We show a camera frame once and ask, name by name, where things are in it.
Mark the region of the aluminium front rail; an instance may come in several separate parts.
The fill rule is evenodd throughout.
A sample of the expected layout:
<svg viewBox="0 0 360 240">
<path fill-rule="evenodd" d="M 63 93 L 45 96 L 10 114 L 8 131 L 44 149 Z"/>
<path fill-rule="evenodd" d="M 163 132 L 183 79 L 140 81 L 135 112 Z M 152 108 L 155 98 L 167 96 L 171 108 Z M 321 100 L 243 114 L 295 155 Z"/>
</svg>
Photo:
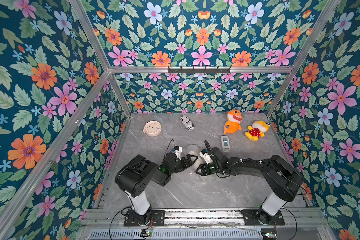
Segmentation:
<svg viewBox="0 0 360 240">
<path fill-rule="evenodd" d="M 228 228 L 328 228 L 328 220 L 320 208 L 287 208 L 281 209 L 284 226 L 246 226 L 241 210 L 254 208 L 210 208 L 210 209 L 161 209 L 165 213 L 162 227 L 228 227 Z M 82 220 L 81 228 L 123 227 L 126 213 L 118 209 L 88 210 Z"/>
</svg>

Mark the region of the silver toy car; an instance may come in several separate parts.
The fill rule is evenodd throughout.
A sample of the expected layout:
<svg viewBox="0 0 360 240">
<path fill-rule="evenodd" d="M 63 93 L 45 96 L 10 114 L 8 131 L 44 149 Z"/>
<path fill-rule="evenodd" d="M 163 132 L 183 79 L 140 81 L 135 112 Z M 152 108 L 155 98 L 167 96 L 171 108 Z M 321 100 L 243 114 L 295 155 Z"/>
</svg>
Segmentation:
<svg viewBox="0 0 360 240">
<path fill-rule="evenodd" d="M 194 124 L 187 116 L 181 116 L 180 121 L 188 131 L 193 131 L 195 129 Z"/>
</svg>

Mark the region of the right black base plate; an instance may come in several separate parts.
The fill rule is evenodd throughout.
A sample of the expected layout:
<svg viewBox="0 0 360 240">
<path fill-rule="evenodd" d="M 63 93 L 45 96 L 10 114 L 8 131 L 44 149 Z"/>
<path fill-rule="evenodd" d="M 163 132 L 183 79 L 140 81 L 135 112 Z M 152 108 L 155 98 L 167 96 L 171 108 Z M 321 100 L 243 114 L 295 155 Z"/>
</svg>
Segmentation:
<svg viewBox="0 0 360 240">
<path fill-rule="evenodd" d="M 284 226 L 285 221 L 282 212 L 279 210 L 274 216 L 269 215 L 263 209 L 259 210 L 241 210 L 246 226 Z"/>
</svg>

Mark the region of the white grey remote device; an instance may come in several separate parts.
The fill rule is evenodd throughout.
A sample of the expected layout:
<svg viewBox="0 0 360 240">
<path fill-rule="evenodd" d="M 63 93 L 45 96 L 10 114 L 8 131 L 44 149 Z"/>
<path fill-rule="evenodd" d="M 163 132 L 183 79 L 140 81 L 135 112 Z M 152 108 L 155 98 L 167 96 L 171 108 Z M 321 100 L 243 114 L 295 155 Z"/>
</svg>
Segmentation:
<svg viewBox="0 0 360 240">
<path fill-rule="evenodd" d="M 230 141 L 229 141 L 228 136 L 221 136 L 221 145 L 222 145 L 223 152 L 231 151 Z"/>
</svg>

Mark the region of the orange shark plush toy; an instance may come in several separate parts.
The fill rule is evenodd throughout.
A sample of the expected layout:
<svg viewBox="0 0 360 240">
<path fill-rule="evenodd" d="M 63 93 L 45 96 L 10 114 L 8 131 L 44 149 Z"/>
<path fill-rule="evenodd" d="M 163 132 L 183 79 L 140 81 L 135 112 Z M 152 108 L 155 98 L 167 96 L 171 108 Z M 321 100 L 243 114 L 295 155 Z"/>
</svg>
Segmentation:
<svg viewBox="0 0 360 240">
<path fill-rule="evenodd" d="M 227 113 L 227 122 L 224 126 L 224 135 L 233 134 L 237 131 L 241 131 L 241 122 L 243 120 L 243 115 L 239 110 L 230 110 Z"/>
</svg>

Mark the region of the clear bubble wrap sheet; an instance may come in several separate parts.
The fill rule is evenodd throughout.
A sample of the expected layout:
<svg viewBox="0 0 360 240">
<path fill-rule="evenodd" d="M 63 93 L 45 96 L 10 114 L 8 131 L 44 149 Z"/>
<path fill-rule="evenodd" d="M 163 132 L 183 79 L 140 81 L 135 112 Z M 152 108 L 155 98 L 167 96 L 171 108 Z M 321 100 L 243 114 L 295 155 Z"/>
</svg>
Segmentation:
<svg viewBox="0 0 360 240">
<path fill-rule="evenodd" d="M 189 145 L 189 146 L 187 146 L 186 150 L 185 150 L 185 154 L 186 155 L 197 156 L 200 159 L 203 159 L 202 150 L 197 145 Z"/>
</svg>

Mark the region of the pink round alarm clock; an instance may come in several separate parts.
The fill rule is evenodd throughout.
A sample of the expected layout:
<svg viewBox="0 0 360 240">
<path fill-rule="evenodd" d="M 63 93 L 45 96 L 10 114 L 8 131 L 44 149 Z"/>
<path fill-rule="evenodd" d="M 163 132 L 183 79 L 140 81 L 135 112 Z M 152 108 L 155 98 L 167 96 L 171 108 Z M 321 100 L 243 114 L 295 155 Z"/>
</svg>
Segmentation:
<svg viewBox="0 0 360 240">
<path fill-rule="evenodd" d="M 156 137 L 162 132 L 162 125 L 158 121 L 149 121 L 145 124 L 143 132 L 149 137 Z"/>
</svg>

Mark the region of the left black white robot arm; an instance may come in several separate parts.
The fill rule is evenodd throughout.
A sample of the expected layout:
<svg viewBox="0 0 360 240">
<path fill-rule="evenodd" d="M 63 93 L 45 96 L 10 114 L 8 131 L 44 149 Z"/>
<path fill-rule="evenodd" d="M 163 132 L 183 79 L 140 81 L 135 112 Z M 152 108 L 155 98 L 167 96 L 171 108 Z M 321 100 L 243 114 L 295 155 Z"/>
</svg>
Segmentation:
<svg viewBox="0 0 360 240">
<path fill-rule="evenodd" d="M 151 181 L 164 187 L 173 174 L 181 173 L 193 166 L 198 156 L 186 155 L 178 158 L 176 153 L 165 154 L 160 165 L 147 160 L 141 155 L 135 156 L 116 175 L 115 183 L 127 195 L 131 203 L 131 210 L 127 212 L 129 220 L 138 225 L 150 224 L 152 220 L 152 205 L 146 195 L 146 188 Z"/>
</svg>

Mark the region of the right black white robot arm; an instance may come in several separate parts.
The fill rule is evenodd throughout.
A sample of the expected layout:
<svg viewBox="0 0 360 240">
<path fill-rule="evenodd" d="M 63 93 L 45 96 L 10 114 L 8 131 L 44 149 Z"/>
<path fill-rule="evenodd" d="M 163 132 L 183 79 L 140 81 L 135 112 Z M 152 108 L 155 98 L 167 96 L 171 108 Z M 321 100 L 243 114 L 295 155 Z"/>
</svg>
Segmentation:
<svg viewBox="0 0 360 240">
<path fill-rule="evenodd" d="M 266 180 L 272 191 L 259 209 L 253 214 L 248 210 L 242 210 L 245 218 L 257 220 L 262 225 L 273 224 L 279 218 L 281 209 L 286 203 L 294 201 L 303 185 L 302 175 L 278 155 L 264 160 L 228 158 L 218 148 L 207 149 L 205 155 L 212 162 L 198 166 L 196 173 L 200 176 L 217 175 L 225 178 L 249 175 Z"/>
</svg>

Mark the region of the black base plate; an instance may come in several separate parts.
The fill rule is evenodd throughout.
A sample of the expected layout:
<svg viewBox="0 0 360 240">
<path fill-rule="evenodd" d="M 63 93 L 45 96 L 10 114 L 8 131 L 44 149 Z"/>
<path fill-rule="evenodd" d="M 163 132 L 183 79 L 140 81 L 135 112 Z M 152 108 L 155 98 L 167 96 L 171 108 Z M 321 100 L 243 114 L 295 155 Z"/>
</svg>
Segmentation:
<svg viewBox="0 0 360 240">
<path fill-rule="evenodd" d="M 148 210 L 144 215 L 129 210 L 124 220 L 125 227 L 148 227 L 148 226 L 164 226 L 165 221 L 164 210 Z"/>
<path fill-rule="evenodd" d="M 259 210 L 241 210 L 246 226 L 284 226 L 285 221 L 282 212 L 279 210 L 274 216 L 269 215 L 263 209 Z"/>
</svg>

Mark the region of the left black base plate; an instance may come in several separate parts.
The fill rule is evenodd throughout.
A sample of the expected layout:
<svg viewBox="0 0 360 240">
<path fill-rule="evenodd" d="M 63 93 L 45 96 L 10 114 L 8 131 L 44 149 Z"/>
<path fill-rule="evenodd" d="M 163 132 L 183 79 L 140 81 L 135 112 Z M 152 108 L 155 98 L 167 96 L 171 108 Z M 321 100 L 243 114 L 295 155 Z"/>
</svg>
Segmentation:
<svg viewBox="0 0 360 240">
<path fill-rule="evenodd" d="M 125 227 L 148 227 L 148 226 L 164 226 L 165 221 L 164 210 L 148 210 L 144 215 L 129 210 L 124 220 Z"/>
</svg>

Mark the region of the yellow shark plush toy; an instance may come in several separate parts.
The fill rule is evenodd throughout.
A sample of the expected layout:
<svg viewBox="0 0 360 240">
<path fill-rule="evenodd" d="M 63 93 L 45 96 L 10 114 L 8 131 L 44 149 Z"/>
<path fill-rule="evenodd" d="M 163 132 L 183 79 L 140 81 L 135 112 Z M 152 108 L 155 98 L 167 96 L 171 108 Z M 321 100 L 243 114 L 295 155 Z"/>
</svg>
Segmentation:
<svg viewBox="0 0 360 240">
<path fill-rule="evenodd" d="M 245 132 L 245 136 L 256 142 L 260 138 L 265 136 L 265 133 L 269 130 L 271 124 L 264 121 L 255 121 L 251 126 L 248 126 L 248 131 Z"/>
</svg>

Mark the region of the black hook rail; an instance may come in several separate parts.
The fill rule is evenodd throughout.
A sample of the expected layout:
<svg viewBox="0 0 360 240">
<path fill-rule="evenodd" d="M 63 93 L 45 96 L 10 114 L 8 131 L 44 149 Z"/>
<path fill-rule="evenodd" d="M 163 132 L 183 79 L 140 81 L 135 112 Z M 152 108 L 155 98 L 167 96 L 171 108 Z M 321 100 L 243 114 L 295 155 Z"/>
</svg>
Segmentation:
<svg viewBox="0 0 360 240">
<path fill-rule="evenodd" d="M 168 67 L 168 73 L 174 74 L 226 74 L 231 72 L 231 67 Z"/>
</svg>

